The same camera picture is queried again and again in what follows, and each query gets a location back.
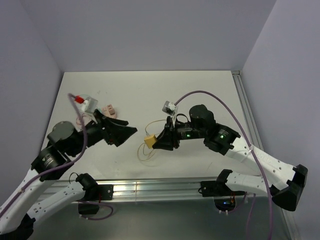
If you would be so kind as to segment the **yellow plug adapter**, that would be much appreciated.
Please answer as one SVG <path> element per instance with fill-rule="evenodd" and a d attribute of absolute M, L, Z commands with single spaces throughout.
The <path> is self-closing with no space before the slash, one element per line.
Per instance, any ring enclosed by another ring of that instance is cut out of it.
<path fill-rule="evenodd" d="M 144 143 L 149 149 L 153 149 L 153 145 L 157 142 L 155 134 L 147 135 L 144 137 Z"/>

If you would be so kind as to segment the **pink plug adapter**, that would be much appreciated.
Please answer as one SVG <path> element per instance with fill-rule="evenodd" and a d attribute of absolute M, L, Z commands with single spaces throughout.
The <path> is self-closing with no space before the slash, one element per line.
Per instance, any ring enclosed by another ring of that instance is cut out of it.
<path fill-rule="evenodd" d="M 108 112 L 111 116 L 116 114 L 115 109 L 113 108 L 113 106 L 112 106 L 111 104 L 107 105 L 107 106 L 106 106 L 106 109 L 107 109 L 107 112 Z"/>

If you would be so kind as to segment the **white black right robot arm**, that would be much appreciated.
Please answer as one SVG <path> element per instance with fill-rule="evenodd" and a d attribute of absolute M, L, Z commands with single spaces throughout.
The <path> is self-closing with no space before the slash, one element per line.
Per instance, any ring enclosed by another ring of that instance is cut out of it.
<path fill-rule="evenodd" d="M 174 103 L 165 102 L 162 110 L 168 117 L 153 149 L 173 151 L 182 140 L 202 139 L 209 150 L 256 172 L 256 175 L 246 175 L 224 169 L 215 180 L 200 183 L 203 197 L 252 193 L 267 196 L 284 210 L 296 210 L 307 181 L 305 166 L 282 162 L 249 144 L 237 131 L 217 123 L 214 114 L 203 104 L 189 110 L 190 119 L 186 122 L 176 119 L 178 107 Z"/>

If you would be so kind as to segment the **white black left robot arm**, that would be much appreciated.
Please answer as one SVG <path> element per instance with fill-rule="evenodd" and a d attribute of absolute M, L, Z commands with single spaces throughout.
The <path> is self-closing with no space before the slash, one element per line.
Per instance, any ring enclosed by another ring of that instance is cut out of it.
<path fill-rule="evenodd" d="M 79 159 L 84 151 L 104 140 L 122 145 L 138 130 L 125 120 L 104 116 L 98 110 L 81 131 L 69 121 L 57 123 L 47 135 L 48 144 L 31 163 L 25 178 L 0 208 L 0 238 L 27 240 L 34 225 L 75 201 L 95 200 L 99 195 L 96 180 L 88 173 L 79 174 L 66 188 L 38 201 L 39 197 L 71 168 L 70 157 Z"/>

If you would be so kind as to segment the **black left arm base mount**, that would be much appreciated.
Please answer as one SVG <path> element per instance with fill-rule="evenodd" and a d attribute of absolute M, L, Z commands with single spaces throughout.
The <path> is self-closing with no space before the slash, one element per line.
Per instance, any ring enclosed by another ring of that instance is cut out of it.
<path fill-rule="evenodd" d="M 114 186 L 112 184 L 98 184 L 94 190 L 89 190 L 80 199 L 77 207 L 78 213 L 87 217 L 96 215 L 101 207 L 89 202 L 101 204 L 103 201 L 110 201 L 113 198 L 113 193 Z"/>

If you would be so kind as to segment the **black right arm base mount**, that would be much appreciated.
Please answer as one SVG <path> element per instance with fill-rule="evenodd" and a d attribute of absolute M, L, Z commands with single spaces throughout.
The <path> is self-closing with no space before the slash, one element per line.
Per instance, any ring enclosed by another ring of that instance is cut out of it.
<path fill-rule="evenodd" d="M 237 208 L 243 205 L 247 198 L 247 193 L 244 191 L 232 191 L 229 188 L 222 186 L 215 180 L 201 181 L 198 193 L 203 198 L 213 198 L 214 206 L 219 214 L 234 212 Z"/>

